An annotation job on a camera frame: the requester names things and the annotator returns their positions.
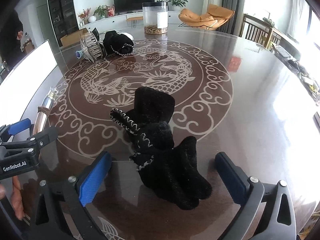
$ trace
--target orange leather chair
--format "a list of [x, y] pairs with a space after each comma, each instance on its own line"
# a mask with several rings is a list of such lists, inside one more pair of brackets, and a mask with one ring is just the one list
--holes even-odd
[[199, 16], [188, 9], [183, 9], [179, 14], [179, 19], [193, 28], [215, 30], [225, 24], [234, 13], [221, 6], [209, 4], [206, 14]]

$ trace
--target white jar label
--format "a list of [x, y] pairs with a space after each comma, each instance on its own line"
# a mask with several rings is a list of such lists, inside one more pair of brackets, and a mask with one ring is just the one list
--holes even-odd
[[168, 12], [158, 13], [158, 29], [168, 27]]

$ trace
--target black jar lid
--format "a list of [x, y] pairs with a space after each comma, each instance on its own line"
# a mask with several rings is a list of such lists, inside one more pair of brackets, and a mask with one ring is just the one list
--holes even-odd
[[156, 7], [156, 6], [167, 6], [167, 2], [145, 2], [142, 7]]

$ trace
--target blue gripper pad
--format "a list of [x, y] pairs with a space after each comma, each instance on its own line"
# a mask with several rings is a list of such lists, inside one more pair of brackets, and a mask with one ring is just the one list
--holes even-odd
[[108, 152], [102, 152], [94, 160], [94, 162], [84, 169], [82, 175], [86, 177], [81, 181], [81, 175], [79, 177], [79, 182], [81, 183], [79, 187], [79, 200], [84, 207], [86, 204], [91, 203], [96, 195], [103, 179], [110, 170], [112, 163], [111, 154]]
[[9, 126], [9, 129], [8, 129], [8, 133], [9, 135], [16, 135], [26, 129], [29, 129], [31, 126], [31, 121], [30, 119], [26, 118], [22, 121], [19, 121], [19, 122], [16, 122], [14, 124], [11, 124]]
[[235, 166], [224, 152], [220, 152], [215, 156], [214, 163], [233, 202], [243, 206], [247, 202], [250, 189], [248, 176], [240, 167]]

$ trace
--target black tv screen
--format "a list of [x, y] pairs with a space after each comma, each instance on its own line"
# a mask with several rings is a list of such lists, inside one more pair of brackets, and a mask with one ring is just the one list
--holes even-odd
[[155, 0], [114, 0], [116, 13], [142, 10], [142, 4], [145, 2], [154, 2]]

